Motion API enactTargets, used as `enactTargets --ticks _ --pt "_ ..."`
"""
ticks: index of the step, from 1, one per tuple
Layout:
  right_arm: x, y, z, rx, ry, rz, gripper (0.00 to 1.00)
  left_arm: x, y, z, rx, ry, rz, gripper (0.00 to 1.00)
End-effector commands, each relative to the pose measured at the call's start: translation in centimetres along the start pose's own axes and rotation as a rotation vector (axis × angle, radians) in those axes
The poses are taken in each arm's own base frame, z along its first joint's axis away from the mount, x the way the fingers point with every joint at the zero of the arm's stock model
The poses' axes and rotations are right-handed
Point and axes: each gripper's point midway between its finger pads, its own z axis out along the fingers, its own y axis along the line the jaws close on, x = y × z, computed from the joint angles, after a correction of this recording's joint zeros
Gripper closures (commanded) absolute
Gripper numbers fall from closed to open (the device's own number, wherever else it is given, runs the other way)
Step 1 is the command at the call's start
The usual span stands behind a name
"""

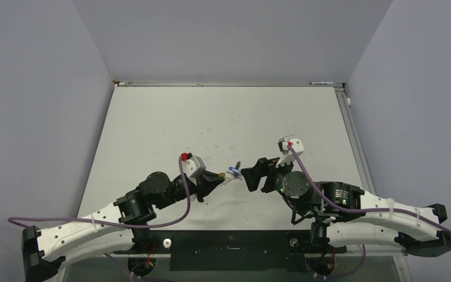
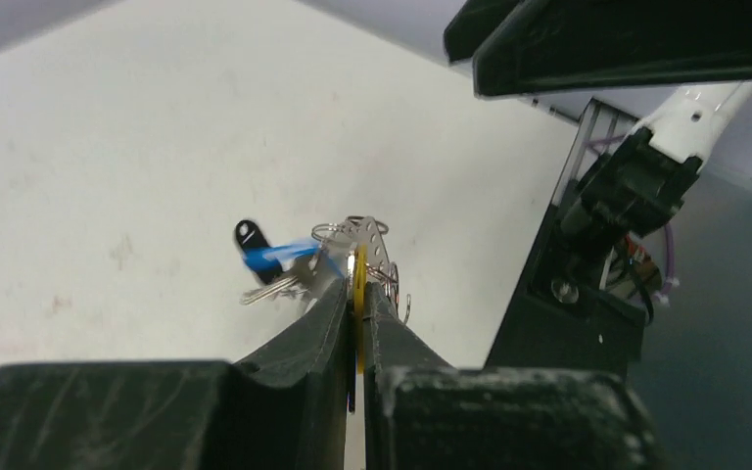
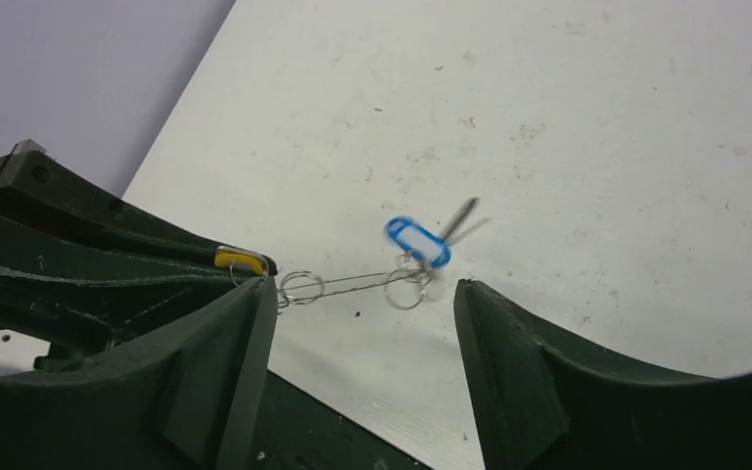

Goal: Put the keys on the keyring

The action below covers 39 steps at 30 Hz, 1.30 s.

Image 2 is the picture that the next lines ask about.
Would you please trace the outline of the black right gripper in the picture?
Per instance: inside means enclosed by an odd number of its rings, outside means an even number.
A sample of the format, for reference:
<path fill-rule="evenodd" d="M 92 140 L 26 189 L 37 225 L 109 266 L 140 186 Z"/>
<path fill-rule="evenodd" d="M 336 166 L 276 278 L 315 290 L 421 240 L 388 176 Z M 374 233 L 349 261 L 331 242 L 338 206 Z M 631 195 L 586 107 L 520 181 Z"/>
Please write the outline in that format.
<path fill-rule="evenodd" d="M 468 1 L 444 31 L 482 97 L 752 79 L 752 0 Z"/>

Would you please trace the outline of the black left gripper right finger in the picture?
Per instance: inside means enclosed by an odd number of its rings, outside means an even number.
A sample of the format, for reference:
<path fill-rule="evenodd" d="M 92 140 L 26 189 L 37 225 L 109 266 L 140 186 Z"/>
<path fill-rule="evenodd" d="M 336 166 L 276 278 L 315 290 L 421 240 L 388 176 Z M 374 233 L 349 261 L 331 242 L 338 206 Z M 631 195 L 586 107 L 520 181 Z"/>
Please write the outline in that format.
<path fill-rule="evenodd" d="M 618 377 L 546 368 L 451 366 L 364 294 L 369 469 L 661 469 L 665 452 Z"/>

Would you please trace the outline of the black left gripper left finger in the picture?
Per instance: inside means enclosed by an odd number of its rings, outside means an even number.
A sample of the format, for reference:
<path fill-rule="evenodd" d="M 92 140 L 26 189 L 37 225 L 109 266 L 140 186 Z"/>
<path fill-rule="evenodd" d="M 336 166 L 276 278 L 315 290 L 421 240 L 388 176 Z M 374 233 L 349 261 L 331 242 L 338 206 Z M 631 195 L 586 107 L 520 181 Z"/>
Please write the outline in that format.
<path fill-rule="evenodd" d="M 0 366 L 0 469 L 341 469 L 348 290 L 238 362 Z"/>

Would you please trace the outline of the blue plastic key tag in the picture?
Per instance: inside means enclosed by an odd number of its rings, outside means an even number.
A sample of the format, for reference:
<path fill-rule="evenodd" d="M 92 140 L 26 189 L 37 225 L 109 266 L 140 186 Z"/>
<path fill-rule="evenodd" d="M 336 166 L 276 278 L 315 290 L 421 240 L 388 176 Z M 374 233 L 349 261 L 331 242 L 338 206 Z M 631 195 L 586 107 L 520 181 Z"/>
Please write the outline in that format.
<path fill-rule="evenodd" d="M 248 243 L 243 243 L 241 239 L 238 239 L 237 246 L 242 252 L 244 265 L 255 273 L 269 271 L 276 266 L 283 269 L 284 261 L 294 260 L 301 256 L 316 255 L 326 249 L 317 241 L 308 239 L 296 240 L 277 246 L 269 246 L 259 239 L 250 240 Z"/>

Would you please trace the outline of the yellow plastic key tag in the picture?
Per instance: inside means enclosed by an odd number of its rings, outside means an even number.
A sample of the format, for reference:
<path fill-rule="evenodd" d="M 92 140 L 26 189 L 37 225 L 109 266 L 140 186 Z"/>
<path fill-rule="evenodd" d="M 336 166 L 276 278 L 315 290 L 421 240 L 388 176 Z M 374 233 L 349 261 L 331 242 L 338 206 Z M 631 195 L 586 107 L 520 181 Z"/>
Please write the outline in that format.
<path fill-rule="evenodd" d="M 352 265 L 352 313 L 354 319 L 356 371 L 358 374 L 362 374 L 365 369 L 363 318 L 367 285 L 367 249 L 368 247 L 364 244 L 358 245 L 354 249 Z"/>

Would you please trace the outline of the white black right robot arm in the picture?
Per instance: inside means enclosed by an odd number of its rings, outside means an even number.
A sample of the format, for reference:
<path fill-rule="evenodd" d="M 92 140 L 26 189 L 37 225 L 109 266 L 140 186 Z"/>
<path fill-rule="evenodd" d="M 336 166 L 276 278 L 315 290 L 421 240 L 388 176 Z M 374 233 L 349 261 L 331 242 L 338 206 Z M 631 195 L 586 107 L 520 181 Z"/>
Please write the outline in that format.
<path fill-rule="evenodd" d="M 484 98 L 670 85 L 585 176 L 555 227 L 581 258 L 647 235 L 685 192 L 752 94 L 752 1 L 468 1 L 444 31 Z"/>

